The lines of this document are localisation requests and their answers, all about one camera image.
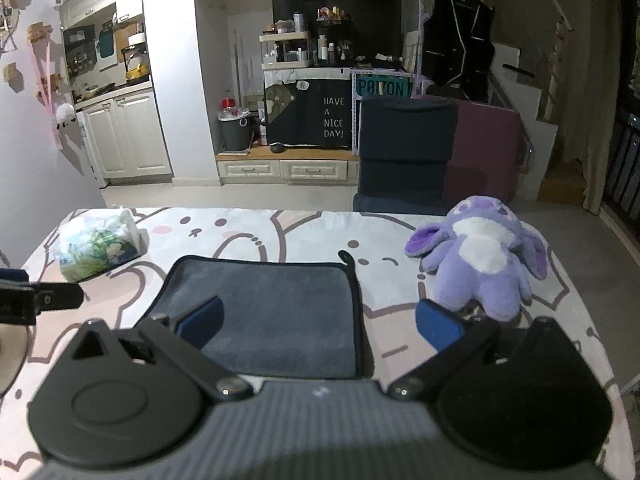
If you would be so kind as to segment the black have a nice day cloth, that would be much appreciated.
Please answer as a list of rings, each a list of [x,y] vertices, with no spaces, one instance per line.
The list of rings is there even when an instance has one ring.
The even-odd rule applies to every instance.
[[[265,88],[269,144],[350,150],[352,83],[348,79],[302,79]]]

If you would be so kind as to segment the purple plush toy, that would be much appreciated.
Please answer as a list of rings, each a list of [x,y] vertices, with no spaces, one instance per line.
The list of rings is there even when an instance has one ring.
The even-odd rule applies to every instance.
[[[547,247],[498,198],[469,196],[444,220],[422,226],[405,254],[434,276],[431,298],[459,312],[475,301],[488,318],[510,323],[533,299],[530,278],[547,277]]]

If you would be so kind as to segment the poison sign board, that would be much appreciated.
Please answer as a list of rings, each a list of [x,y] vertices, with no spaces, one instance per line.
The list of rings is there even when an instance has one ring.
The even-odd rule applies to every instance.
[[[350,71],[352,83],[352,152],[359,154],[361,101],[367,96],[392,96],[410,98],[412,96],[414,75],[399,70],[371,68]]]

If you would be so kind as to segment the white kitchen cabinet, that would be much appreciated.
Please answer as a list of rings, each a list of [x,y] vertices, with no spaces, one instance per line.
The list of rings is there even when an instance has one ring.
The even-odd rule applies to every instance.
[[[77,107],[96,166],[105,180],[171,177],[155,94],[150,84],[127,87]]]

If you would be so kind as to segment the grey microfiber towel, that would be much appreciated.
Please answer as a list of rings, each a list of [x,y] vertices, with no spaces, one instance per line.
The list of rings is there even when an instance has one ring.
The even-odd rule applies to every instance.
[[[217,296],[224,322],[202,352],[236,374],[359,379],[372,373],[356,264],[274,263],[185,256],[148,315],[170,318]]]

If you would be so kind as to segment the floral tissue pack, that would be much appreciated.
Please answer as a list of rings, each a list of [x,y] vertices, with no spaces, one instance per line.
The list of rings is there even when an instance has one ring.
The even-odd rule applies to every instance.
[[[53,255],[66,281],[79,283],[138,258],[142,237],[126,208],[92,210],[64,223]]]

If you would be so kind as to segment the white shelf rack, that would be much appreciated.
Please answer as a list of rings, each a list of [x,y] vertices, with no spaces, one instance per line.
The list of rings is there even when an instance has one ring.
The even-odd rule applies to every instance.
[[[263,70],[296,70],[311,66],[309,32],[260,35],[259,45]]]

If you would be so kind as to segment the dark grey trash bin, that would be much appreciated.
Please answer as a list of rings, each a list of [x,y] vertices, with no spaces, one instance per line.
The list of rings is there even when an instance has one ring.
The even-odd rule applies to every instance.
[[[224,149],[229,152],[242,152],[250,148],[253,142],[252,114],[248,110],[239,115],[218,116],[218,124]]]

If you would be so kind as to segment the white drawer cabinet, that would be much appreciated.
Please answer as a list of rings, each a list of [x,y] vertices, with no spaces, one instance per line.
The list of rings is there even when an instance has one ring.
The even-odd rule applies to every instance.
[[[355,185],[359,177],[359,157],[345,150],[288,148],[273,153],[260,146],[246,153],[223,152],[216,164],[223,184]]]

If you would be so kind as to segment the dark blue chair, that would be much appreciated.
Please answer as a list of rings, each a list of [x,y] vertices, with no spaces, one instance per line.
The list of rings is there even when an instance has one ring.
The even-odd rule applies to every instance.
[[[358,190],[352,209],[446,214],[442,197],[458,124],[445,98],[366,96],[361,102]]]

